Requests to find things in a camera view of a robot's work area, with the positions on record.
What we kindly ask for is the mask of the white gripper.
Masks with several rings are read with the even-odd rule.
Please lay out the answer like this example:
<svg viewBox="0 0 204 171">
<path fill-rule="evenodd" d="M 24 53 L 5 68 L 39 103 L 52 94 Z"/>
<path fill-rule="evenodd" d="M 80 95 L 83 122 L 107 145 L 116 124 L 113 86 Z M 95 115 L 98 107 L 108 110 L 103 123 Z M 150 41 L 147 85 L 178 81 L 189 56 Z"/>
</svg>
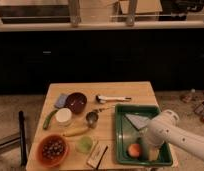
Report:
<svg viewBox="0 0 204 171">
<path fill-rule="evenodd" d="M 153 146 L 146 137 L 140 138 L 142 158 L 146 161 L 156 161 L 159 156 L 159 149 Z"/>
</svg>

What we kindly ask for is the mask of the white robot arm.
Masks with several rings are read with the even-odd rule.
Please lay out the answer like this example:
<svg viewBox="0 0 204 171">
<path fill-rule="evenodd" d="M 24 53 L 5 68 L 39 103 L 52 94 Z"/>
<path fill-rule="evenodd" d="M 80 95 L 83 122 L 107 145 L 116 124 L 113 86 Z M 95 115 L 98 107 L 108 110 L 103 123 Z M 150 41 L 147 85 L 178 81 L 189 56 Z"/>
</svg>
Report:
<svg viewBox="0 0 204 171">
<path fill-rule="evenodd" d="M 204 161 L 204 137 L 179 128 L 176 112 L 167 109 L 152 119 L 142 117 L 140 122 L 145 129 L 142 140 L 147 156 L 170 143 Z"/>
</svg>

